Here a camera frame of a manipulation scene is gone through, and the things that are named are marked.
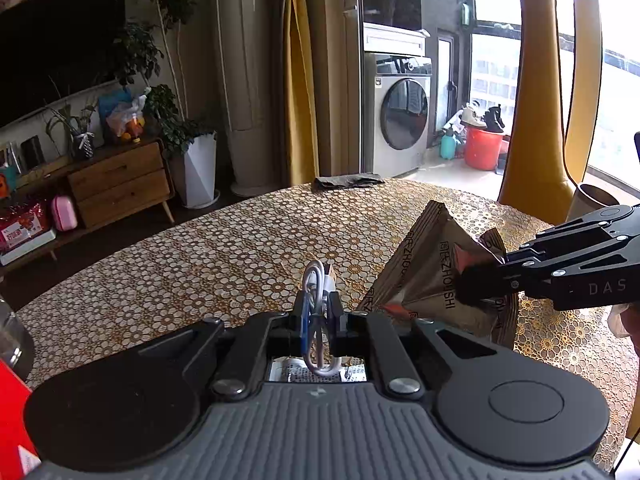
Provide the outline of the brown snack bag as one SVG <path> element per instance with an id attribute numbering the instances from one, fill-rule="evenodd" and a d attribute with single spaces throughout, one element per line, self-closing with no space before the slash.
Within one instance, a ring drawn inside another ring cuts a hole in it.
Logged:
<path id="1" fill-rule="evenodd" d="M 431 200 L 357 309 L 381 311 L 401 325 L 431 318 L 511 349 L 518 325 L 518 296 L 469 302 L 458 298 L 465 269 L 504 260 L 506 246 L 495 228 L 474 238 L 443 203 Z"/>

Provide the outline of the red bucket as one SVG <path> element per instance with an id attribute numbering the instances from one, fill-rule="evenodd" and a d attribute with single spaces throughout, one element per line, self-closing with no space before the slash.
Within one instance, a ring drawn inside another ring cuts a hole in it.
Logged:
<path id="1" fill-rule="evenodd" d="M 466 128 L 464 161 L 473 169 L 492 171 L 498 164 L 503 135 L 479 128 Z"/>

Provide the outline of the dark folded cloth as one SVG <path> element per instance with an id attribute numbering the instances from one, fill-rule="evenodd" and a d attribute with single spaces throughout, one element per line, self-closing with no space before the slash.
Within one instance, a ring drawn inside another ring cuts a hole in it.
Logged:
<path id="1" fill-rule="evenodd" d="M 349 188 L 370 188 L 383 184 L 384 179 L 378 174 L 342 174 L 341 176 L 316 177 L 311 183 L 314 192 L 348 190 Z"/>

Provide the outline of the teal spray bottle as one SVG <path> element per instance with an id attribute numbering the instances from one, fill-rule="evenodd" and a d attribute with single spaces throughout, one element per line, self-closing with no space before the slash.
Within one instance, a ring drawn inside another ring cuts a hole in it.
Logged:
<path id="1" fill-rule="evenodd" d="M 442 138 L 440 139 L 439 156 L 446 160 L 455 159 L 459 144 L 460 141 L 456 130 L 451 127 L 443 128 Z"/>

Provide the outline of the pink lunch case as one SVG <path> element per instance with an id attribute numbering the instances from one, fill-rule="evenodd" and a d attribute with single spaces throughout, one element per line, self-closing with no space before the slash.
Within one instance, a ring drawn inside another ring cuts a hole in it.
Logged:
<path id="1" fill-rule="evenodd" d="M 60 232 L 71 231 L 78 227 L 75 207 L 68 196 L 58 195 L 51 200 L 51 214 L 55 229 Z"/>

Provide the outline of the yellow curtain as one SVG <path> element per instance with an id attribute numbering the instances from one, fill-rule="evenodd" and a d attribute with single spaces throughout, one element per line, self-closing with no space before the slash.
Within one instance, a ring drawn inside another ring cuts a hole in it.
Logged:
<path id="1" fill-rule="evenodd" d="M 288 182 L 308 183 L 319 175 L 314 66 L 306 0 L 281 0 L 285 145 Z"/>

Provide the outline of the red white cardboard box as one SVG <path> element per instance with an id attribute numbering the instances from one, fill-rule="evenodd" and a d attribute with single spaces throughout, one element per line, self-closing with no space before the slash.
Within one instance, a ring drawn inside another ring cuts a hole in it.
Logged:
<path id="1" fill-rule="evenodd" d="M 41 460 L 26 432 L 23 414 L 30 389 L 5 362 L 0 365 L 0 479 L 21 480 Z"/>

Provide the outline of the white washing machine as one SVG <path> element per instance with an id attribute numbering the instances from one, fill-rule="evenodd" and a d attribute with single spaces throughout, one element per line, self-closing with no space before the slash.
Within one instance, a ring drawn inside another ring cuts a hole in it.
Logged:
<path id="1" fill-rule="evenodd" d="M 383 178 L 421 165 L 427 148 L 432 59 L 424 30 L 363 24 L 360 167 Z"/>

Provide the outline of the fruit plastic bag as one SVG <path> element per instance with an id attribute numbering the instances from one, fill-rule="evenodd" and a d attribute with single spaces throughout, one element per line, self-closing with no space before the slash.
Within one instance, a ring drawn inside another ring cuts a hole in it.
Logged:
<path id="1" fill-rule="evenodd" d="M 145 125 L 143 111 L 150 92 L 151 88 L 146 87 L 130 102 L 119 102 L 107 116 L 108 128 L 118 142 L 123 144 L 140 142 Z"/>

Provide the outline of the small potted plant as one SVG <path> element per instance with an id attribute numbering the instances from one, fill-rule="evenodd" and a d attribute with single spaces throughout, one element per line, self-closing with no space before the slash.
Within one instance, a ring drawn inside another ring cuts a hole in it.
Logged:
<path id="1" fill-rule="evenodd" d="M 54 130 L 61 127 L 67 143 L 66 154 L 74 162 L 85 162 L 94 156 L 94 137 L 91 130 L 93 115 L 98 111 L 98 94 L 96 90 L 82 92 L 84 100 L 81 106 L 74 110 L 69 98 L 62 104 L 48 105 L 44 112 L 49 118 L 44 123 L 44 133 L 53 143 L 55 151 L 62 155 L 62 150 L 56 144 Z"/>

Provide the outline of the white planter with plant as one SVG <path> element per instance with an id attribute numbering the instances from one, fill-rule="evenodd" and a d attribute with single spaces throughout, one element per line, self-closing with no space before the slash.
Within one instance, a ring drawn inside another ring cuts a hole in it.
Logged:
<path id="1" fill-rule="evenodd" d="M 194 15 L 198 0 L 138 1 L 149 3 L 155 18 L 126 23 L 118 80 L 126 87 L 134 78 L 142 79 L 145 121 L 163 141 L 176 191 L 186 208 L 205 209 L 219 198 L 217 133 L 190 117 L 180 52 L 181 29 Z"/>

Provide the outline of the white floor air conditioner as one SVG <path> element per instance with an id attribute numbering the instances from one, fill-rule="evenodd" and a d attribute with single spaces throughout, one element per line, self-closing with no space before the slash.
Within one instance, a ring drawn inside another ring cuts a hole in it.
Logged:
<path id="1" fill-rule="evenodd" d="M 268 0 L 215 0 L 221 90 L 234 172 L 232 191 L 278 187 L 273 161 Z"/>

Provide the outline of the black television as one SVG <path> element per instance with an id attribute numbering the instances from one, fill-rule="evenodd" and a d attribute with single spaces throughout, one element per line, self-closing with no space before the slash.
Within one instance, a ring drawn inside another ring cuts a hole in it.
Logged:
<path id="1" fill-rule="evenodd" d="M 116 79 L 125 0 L 27 0 L 1 12 L 1 125 Z"/>

